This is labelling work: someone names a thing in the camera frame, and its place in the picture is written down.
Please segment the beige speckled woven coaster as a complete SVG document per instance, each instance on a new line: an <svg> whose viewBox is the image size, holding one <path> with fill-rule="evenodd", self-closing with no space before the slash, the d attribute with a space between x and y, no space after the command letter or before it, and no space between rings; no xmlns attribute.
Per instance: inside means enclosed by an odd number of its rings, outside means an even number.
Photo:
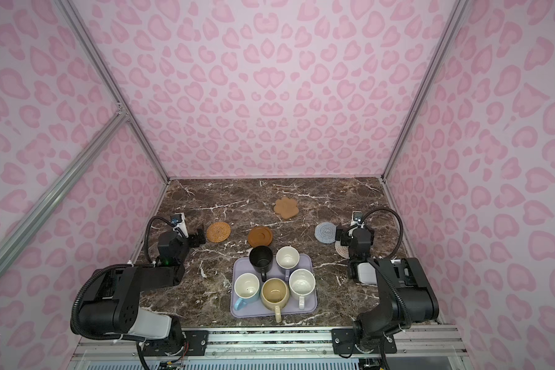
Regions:
<svg viewBox="0 0 555 370"><path fill-rule="evenodd" d="M344 259L349 259L348 246L342 245L340 240L335 242L335 251Z"/></svg>

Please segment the blue-grey woven round coaster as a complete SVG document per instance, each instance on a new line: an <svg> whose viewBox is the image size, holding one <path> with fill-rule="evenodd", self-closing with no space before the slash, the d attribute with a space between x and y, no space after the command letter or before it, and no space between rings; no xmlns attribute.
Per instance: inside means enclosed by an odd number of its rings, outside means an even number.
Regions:
<svg viewBox="0 0 555 370"><path fill-rule="evenodd" d="M322 222L314 230L315 239L325 245L336 242L337 227L331 222Z"/></svg>

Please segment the woven rattan round coaster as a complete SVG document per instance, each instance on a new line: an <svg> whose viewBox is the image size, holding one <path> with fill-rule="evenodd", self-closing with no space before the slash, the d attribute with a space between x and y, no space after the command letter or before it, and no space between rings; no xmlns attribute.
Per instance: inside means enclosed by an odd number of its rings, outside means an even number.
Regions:
<svg viewBox="0 0 555 370"><path fill-rule="evenodd" d="M231 225L226 222L212 223L206 231L206 237L211 243L220 243L231 235Z"/></svg>

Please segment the white mug lavender outside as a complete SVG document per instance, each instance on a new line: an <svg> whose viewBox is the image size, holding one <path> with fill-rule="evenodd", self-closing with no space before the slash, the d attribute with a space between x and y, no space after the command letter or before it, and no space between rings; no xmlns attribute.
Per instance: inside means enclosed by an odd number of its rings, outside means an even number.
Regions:
<svg viewBox="0 0 555 370"><path fill-rule="evenodd" d="M291 273L300 262L299 252L291 246L286 246L277 251L275 260L280 272L285 276L285 281L289 282Z"/></svg>

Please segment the cork paw-shaped coaster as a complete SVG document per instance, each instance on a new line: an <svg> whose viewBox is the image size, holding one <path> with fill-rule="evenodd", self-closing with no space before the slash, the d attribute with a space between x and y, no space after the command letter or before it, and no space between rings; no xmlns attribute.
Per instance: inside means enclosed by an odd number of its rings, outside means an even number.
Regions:
<svg viewBox="0 0 555 370"><path fill-rule="evenodd" d="M284 220L289 220L299 213L298 202L296 199L282 197L276 200L274 212Z"/></svg>

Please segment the brown wooden round coaster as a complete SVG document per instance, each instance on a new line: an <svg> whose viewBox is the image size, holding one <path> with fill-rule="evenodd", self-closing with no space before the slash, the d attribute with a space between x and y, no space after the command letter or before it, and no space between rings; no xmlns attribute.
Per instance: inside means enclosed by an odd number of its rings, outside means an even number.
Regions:
<svg viewBox="0 0 555 370"><path fill-rule="evenodd" d="M252 228L248 234L248 243L253 248L270 246L273 242L273 233L270 228L259 226Z"/></svg>

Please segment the black mug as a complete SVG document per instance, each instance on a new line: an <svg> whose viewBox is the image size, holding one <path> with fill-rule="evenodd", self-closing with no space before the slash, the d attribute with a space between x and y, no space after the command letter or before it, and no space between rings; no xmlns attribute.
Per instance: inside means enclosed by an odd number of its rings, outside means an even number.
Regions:
<svg viewBox="0 0 555 370"><path fill-rule="evenodd" d="M268 246L257 246L251 249L249 262L257 273L261 275L261 280L268 280L268 272L271 271L273 264L273 251Z"/></svg>

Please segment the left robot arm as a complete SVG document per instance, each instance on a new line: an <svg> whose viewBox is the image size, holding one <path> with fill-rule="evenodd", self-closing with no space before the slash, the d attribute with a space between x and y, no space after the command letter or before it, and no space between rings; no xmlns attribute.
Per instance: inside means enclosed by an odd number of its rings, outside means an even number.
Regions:
<svg viewBox="0 0 555 370"><path fill-rule="evenodd" d="M111 265L95 271L72 304L72 332L92 340L171 341L183 345L180 324L170 316L140 308L144 292L180 284L190 251L206 243L205 232L159 237L159 257L149 265Z"/></svg>

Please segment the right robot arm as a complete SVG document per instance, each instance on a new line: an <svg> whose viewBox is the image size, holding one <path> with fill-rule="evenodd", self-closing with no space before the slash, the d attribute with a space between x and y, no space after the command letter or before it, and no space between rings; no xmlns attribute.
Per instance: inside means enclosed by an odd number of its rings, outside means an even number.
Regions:
<svg viewBox="0 0 555 370"><path fill-rule="evenodd" d="M335 244L348 251L348 277L375 285L379 302L360 313L353 323L354 349L394 353L393 336L414 324L435 321L439 302L419 260L371 256L373 231L354 225L336 228Z"/></svg>

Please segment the lavender serving tray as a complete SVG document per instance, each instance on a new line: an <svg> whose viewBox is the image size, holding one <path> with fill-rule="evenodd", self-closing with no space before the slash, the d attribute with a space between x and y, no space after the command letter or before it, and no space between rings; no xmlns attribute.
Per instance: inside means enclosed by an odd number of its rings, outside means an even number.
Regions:
<svg viewBox="0 0 555 370"><path fill-rule="evenodd" d="M252 274L251 279L255 287L259 287L257 298L254 302L248 302L237 292L237 279L243 274ZM288 300L284 300L285 306L280 308L282 318L286 315L299 315L313 313L318 309L319 299L317 289L304 297L304 308L296 295L291 294L290 286L286 282L286 274L280 269L276 261L272 262L271 269L267 273L268 281L279 279L282 283L270 283L270 288L264 288L262 275L255 271L248 257L238 259L233 266L232 292L231 292L231 314L236 319L248 319L257 317L274 317L277 312L274 308L273 298L285 298L285 290L288 291Z"/></svg>

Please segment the yellow beige mug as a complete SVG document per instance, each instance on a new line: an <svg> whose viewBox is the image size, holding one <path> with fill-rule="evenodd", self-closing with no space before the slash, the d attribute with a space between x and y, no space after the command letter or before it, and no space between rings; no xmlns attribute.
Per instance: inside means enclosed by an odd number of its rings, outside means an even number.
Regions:
<svg viewBox="0 0 555 370"><path fill-rule="evenodd" d="M282 322L282 311L290 299L290 290L280 278L270 278L262 286L261 301L274 315L277 323Z"/></svg>

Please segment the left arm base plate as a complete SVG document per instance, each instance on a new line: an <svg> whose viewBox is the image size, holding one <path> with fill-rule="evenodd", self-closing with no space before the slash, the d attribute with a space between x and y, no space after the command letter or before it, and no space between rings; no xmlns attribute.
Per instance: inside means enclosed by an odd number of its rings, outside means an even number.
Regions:
<svg viewBox="0 0 555 370"><path fill-rule="evenodd" d="M145 357L204 356L208 346L208 330L171 331L166 339L148 340Z"/></svg>

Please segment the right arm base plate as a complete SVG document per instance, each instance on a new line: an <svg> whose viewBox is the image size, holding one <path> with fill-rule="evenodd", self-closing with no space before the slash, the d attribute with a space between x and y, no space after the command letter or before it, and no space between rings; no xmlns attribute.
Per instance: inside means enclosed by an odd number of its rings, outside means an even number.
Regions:
<svg viewBox="0 0 555 370"><path fill-rule="evenodd" d="M330 331L333 352L338 356L396 354L397 347L393 337L378 339L357 339L352 328L334 328Z"/></svg>

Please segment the aluminium front rail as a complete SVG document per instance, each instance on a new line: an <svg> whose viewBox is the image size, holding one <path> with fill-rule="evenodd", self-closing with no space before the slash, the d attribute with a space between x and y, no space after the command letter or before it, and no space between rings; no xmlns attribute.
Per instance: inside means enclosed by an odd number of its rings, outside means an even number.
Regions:
<svg viewBox="0 0 555 370"><path fill-rule="evenodd" d="M204 356L145 357L149 369L379 369L379 355L343 357L330 331L348 327L188 328L208 330ZM394 336L391 369L472 369L453 325L416 325Z"/></svg>

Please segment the aluminium frame diagonal beam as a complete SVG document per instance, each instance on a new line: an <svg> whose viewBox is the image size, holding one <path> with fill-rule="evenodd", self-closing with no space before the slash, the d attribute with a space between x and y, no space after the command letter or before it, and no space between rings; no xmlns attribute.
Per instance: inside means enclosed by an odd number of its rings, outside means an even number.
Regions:
<svg viewBox="0 0 555 370"><path fill-rule="evenodd" d="M117 131L127 122L126 111L120 109L87 147L71 162L63 174L34 203L30 211L0 242L0 278L20 256L32 237L49 220L94 160L107 147Z"/></svg>

